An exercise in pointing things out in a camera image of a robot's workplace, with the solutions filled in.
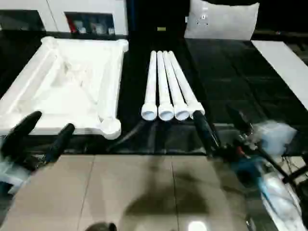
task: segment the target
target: floor tile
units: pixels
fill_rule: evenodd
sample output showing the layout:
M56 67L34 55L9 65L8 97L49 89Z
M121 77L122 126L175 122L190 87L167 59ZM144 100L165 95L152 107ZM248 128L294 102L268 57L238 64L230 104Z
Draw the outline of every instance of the floor tile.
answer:
M76 231L94 156L61 156L16 194L3 231Z
M171 157L96 156L79 231L113 222L120 231L175 231Z
M244 193L228 166L206 157L173 157L179 231L203 222L209 231L247 230Z
M194 222L203 222L209 231L242 231L246 211L243 195L233 196L204 182L175 178L175 192L179 216L179 231L190 230Z
M243 189L230 167L206 156L173 156L174 175L184 180L201 181L226 190Z

